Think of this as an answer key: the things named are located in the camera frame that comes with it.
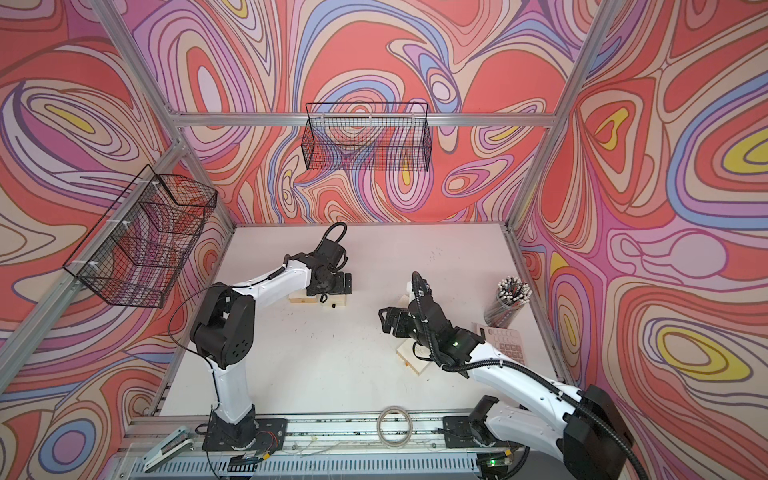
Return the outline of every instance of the psychedelic wallpaper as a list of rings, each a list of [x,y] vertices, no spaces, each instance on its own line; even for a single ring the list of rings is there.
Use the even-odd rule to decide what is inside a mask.
[[[122,13],[177,111],[420,100],[435,112],[535,113],[554,110],[595,8],[171,0],[129,3]],[[505,220],[543,134],[433,128],[427,174],[385,174],[305,172],[302,130],[195,127],[186,135],[236,223],[329,223]]]
[[[133,176],[168,147],[86,0],[0,2],[0,339]],[[169,315],[223,249],[215,217],[162,310],[81,292],[0,396],[0,478],[96,478],[151,402]],[[182,330],[194,302],[174,319]]]
[[[306,170],[298,127],[189,127],[235,223],[505,220],[541,127],[459,127],[424,171]]]
[[[88,229],[168,141],[84,3],[0,6],[0,45],[5,341]]]
[[[117,2],[176,111],[421,98],[553,111],[596,4],[578,0]]]
[[[629,1],[515,231],[653,478],[768,478],[768,3]]]

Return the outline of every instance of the wire mesh basket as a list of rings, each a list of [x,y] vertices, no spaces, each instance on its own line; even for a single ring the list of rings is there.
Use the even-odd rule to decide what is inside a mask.
[[[423,102],[308,103],[301,140],[306,169],[428,171],[428,111]]]
[[[110,305],[161,308],[216,202],[207,185],[155,174],[79,271],[65,269]]]

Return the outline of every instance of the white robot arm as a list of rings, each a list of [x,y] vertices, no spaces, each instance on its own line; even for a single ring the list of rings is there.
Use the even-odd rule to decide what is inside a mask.
[[[329,240],[328,234],[337,227],[343,228],[342,233]],[[308,296],[320,295],[321,302],[328,295],[351,293],[352,276],[341,271],[347,256],[339,242],[346,228],[343,222],[331,225],[313,252],[286,255],[273,272],[234,285],[216,283],[207,290],[190,330],[197,353],[213,371],[218,398],[207,441],[211,436],[224,439],[225,449],[252,446],[257,434],[256,411],[242,360],[253,345],[255,317],[297,290],[306,288]]]
[[[379,311],[382,331],[428,346],[440,369],[489,385],[521,406],[483,397],[468,417],[476,445],[511,441],[526,446],[524,455],[532,447],[562,461],[578,480],[615,480],[627,460],[641,480],[647,478],[631,451],[634,439],[606,392],[594,385],[581,391],[540,376],[477,334],[454,327],[418,272],[409,289],[407,309]]]

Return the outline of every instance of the white table surface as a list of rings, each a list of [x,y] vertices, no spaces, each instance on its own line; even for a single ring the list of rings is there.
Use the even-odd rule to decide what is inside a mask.
[[[286,253],[312,251],[325,229],[238,228],[217,280],[237,283],[273,271]],[[499,225],[351,226],[341,244],[349,255],[344,271],[353,276],[346,307],[285,299],[257,314],[253,348],[244,360],[257,413],[378,412],[391,405],[470,409],[483,395],[502,398],[434,365],[417,376],[395,354],[404,339],[382,333],[378,317],[379,309],[396,305],[418,270],[454,326],[472,329],[473,322],[482,323],[496,283],[516,274]],[[553,379],[529,306],[510,328],[521,334],[527,366]],[[214,403],[204,360],[185,353],[161,415],[207,415]]]

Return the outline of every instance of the metal rail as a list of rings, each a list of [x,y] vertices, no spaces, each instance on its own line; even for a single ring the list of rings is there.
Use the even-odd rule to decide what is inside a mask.
[[[515,238],[515,234],[507,230],[502,226],[504,231],[504,239],[507,241],[507,248],[512,255],[512,259],[515,261],[515,265],[518,268],[518,275],[528,285],[535,285],[531,272],[525,267],[525,259],[523,258],[522,250],[520,250],[520,243]],[[538,296],[538,291],[532,288],[533,294],[531,295],[531,311],[533,317],[536,319],[536,325],[538,325],[538,331],[541,334],[541,339],[544,340],[544,346],[547,349],[549,355],[549,361],[552,363],[554,373],[557,375],[558,380],[568,385],[575,385],[571,370],[568,369],[568,365],[565,363],[563,353],[558,347],[557,339],[554,336],[552,325],[549,323],[549,317],[547,315],[546,304]]]
[[[536,155],[531,162],[531,167],[528,169],[528,174],[523,178],[515,198],[515,204],[512,205],[509,216],[505,221],[507,227],[511,228],[518,219],[518,216],[521,215],[521,209],[528,204],[552,155],[557,153],[555,147],[557,146],[560,133],[568,125],[568,116],[576,104],[581,87],[584,86],[590,68],[598,57],[608,29],[611,28],[616,14],[623,5],[624,0],[607,0],[598,6],[598,11],[584,40],[584,45],[581,47],[581,51],[579,51],[579,55],[574,63],[574,69],[565,82],[563,95],[560,96],[558,106],[554,110],[554,124],[541,139]]]
[[[306,124],[307,116],[301,113],[182,113],[169,114],[177,127],[302,127]],[[334,117],[368,117],[368,114],[333,114]],[[390,117],[411,114],[388,114]],[[497,125],[521,125],[533,127],[551,127],[554,125],[554,114],[427,114],[430,127],[487,127]]]

